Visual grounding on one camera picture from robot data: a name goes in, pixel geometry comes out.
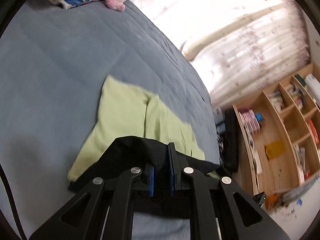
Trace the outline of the grey-blue bed blanket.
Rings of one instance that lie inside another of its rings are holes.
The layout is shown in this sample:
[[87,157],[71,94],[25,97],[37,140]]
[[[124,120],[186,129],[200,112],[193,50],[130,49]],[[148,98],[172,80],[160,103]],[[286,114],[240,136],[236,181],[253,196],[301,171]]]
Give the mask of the grey-blue bed blanket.
[[1,37],[1,165],[27,236],[71,197],[67,173],[111,75],[158,94],[219,163],[210,97],[193,66],[130,1],[70,10],[27,0]]

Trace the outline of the green and black hoodie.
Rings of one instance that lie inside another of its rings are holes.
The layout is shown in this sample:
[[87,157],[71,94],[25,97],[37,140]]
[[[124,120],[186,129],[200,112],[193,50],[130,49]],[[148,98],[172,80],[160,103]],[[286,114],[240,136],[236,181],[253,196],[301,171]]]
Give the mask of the green and black hoodie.
[[165,144],[173,142],[180,153],[198,160],[208,159],[191,125],[182,122],[157,94],[109,75],[101,89],[97,122],[68,173],[69,188],[75,189],[76,180],[99,160],[116,138],[126,136]]

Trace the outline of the wooden bookshelf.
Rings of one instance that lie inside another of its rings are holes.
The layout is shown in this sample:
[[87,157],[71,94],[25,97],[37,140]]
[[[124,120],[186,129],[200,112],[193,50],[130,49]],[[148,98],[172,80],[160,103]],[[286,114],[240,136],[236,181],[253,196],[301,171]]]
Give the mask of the wooden bookshelf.
[[[281,194],[319,175],[319,106],[303,84],[306,77],[319,81],[319,66],[308,64],[232,105],[240,125],[240,185],[252,196]],[[263,115],[259,132],[244,128],[241,108]],[[285,153],[268,160],[265,145],[275,140],[283,141]]]

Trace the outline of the sheer white curtain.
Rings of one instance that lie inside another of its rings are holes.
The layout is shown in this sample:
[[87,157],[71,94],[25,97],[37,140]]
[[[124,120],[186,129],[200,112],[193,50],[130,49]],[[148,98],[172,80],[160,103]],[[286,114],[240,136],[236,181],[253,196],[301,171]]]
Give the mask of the sheer white curtain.
[[213,107],[307,65],[305,21],[294,0],[131,0],[202,79]]

